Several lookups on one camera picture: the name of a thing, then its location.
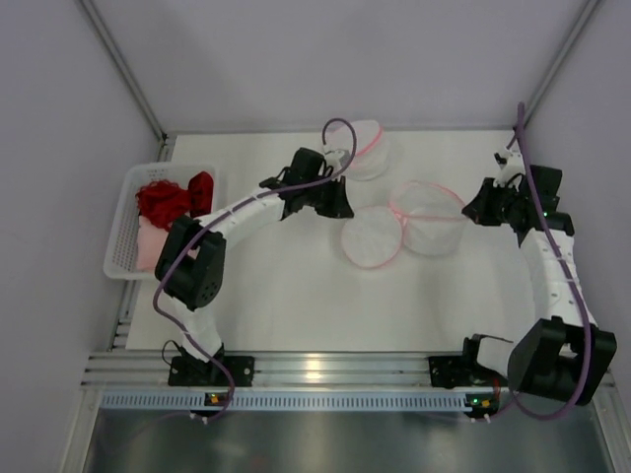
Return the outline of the pink-trimmed mesh laundry bag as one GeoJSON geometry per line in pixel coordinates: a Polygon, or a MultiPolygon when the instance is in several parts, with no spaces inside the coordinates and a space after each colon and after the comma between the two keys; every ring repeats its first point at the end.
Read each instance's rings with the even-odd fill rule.
{"type": "MultiPolygon", "coordinates": [[[[390,144],[384,128],[374,119],[352,121],[357,137],[357,150],[346,169],[348,179],[365,181],[383,174],[389,165],[390,144]]],[[[326,133],[327,146],[332,150],[352,151],[352,135],[345,125],[326,133]]]]}

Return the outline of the red lace garment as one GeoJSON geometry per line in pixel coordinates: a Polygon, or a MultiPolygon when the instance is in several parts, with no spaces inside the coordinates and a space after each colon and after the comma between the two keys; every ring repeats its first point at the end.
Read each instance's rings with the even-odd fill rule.
{"type": "Polygon", "coordinates": [[[162,179],[142,186],[135,194],[139,215],[158,229],[168,231],[181,216],[191,218],[212,211],[215,181],[207,171],[192,177],[186,188],[162,179]]]}

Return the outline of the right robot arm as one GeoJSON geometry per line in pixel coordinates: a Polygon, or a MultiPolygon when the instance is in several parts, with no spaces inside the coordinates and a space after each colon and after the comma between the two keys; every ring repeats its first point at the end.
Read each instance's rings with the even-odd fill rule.
{"type": "Polygon", "coordinates": [[[484,227],[509,226],[526,261],[533,320],[513,335],[475,334],[472,361],[504,377],[509,387],[562,402],[588,404],[617,351],[613,333],[590,314],[573,258],[574,226],[558,211],[560,169],[501,161],[462,213],[484,227]]]}

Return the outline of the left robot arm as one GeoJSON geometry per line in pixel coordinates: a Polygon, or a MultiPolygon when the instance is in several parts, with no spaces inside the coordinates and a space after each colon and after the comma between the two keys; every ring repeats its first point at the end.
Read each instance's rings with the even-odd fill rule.
{"type": "Polygon", "coordinates": [[[351,219],[343,173],[355,153],[299,149],[292,162],[245,198],[214,213],[177,218],[155,269],[154,310],[181,332],[184,348],[203,363],[218,363],[223,342],[208,305],[224,279],[226,253],[262,228],[305,207],[329,219],[351,219]]]}

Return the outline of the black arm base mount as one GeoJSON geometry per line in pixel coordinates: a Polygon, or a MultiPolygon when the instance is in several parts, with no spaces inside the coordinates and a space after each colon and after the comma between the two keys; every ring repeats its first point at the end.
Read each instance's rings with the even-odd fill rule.
{"type": "Polygon", "coordinates": [[[454,389],[457,387],[505,388],[508,386],[508,381],[503,375],[484,368],[463,355],[430,356],[428,366],[433,387],[454,389]]]}

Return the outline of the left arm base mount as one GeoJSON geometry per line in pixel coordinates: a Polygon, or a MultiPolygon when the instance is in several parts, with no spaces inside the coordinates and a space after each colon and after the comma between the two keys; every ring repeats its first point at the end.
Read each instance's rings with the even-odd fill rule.
{"type": "MultiPolygon", "coordinates": [[[[251,387],[255,357],[225,356],[220,363],[231,375],[235,387],[251,387]]],[[[168,386],[172,387],[229,387],[228,376],[212,362],[203,362],[192,355],[173,357],[168,386]]]]}

